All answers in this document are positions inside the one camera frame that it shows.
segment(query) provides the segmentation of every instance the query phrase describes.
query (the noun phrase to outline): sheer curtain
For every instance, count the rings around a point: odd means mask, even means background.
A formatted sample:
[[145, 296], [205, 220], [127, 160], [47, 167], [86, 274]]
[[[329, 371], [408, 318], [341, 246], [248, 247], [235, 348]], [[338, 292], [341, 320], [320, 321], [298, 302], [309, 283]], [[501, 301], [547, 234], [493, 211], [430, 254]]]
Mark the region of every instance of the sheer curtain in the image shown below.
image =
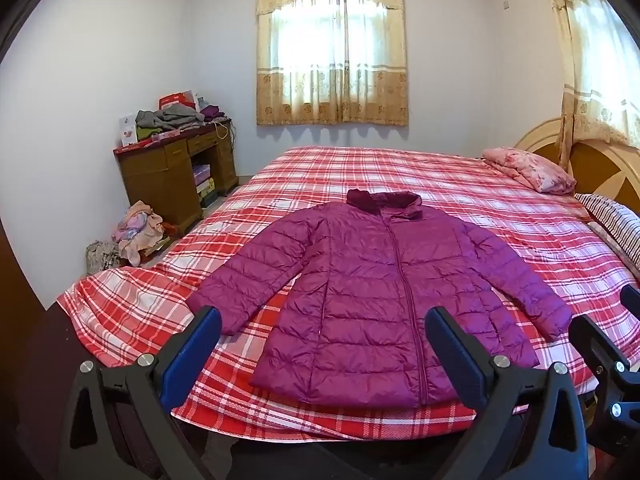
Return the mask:
[[257, 83], [258, 124], [407, 124], [402, 0], [259, 0]]
[[607, 0], [553, 0], [564, 58], [561, 165], [580, 140], [640, 148], [640, 50]]

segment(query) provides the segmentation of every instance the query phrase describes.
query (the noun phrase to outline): wooden desk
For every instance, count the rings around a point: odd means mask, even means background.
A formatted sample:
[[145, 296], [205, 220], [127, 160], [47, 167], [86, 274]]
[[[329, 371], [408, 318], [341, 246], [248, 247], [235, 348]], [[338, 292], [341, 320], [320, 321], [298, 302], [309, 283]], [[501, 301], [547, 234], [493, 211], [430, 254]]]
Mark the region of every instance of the wooden desk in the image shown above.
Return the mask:
[[191, 224], [202, 219], [192, 161], [211, 166], [219, 194], [226, 194], [238, 184], [231, 120], [222, 125], [187, 130], [178, 137], [117, 155], [129, 202], [142, 200], [184, 234]]

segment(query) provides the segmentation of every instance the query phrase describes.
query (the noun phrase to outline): jacket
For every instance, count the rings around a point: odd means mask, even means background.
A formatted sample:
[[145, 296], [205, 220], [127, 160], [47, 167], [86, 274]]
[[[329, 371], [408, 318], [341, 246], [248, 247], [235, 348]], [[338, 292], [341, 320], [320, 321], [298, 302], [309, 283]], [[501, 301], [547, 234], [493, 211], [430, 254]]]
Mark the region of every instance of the jacket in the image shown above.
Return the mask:
[[408, 408], [456, 398], [424, 333], [444, 306], [492, 354], [536, 353], [492, 285], [554, 340], [572, 310], [487, 229], [408, 192], [351, 190], [347, 202], [274, 222], [201, 283], [193, 312], [220, 310], [237, 332], [293, 277], [251, 384], [311, 404]]

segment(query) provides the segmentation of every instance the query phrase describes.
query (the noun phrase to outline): wooden headboard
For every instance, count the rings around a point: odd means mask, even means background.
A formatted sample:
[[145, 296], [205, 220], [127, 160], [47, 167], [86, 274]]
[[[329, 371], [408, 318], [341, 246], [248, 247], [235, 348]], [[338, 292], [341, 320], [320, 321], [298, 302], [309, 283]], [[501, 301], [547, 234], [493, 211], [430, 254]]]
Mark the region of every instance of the wooden headboard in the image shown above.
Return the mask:
[[[537, 153], [558, 163], [556, 139], [561, 119], [540, 124], [516, 148]], [[571, 151], [569, 173], [578, 181], [576, 193], [606, 196], [640, 214], [640, 153], [635, 148], [585, 140]]]

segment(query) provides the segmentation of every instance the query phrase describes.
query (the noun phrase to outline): white wall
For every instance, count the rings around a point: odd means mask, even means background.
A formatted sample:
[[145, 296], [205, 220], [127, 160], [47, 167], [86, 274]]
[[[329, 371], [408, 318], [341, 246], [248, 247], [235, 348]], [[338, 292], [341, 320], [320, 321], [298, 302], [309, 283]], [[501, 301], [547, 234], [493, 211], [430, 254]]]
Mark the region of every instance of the white wall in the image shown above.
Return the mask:
[[372, 146], [477, 156], [492, 118], [494, 55], [486, 0], [405, 0], [407, 128], [255, 124], [256, 0], [190, 0], [194, 87], [233, 118], [239, 174], [295, 145]]
[[513, 146], [543, 121], [560, 116], [562, 55], [551, 0], [488, 0], [495, 29], [496, 146]]
[[0, 64], [0, 218], [45, 306], [129, 206], [118, 118], [189, 85], [185, 12], [186, 0], [43, 0]]

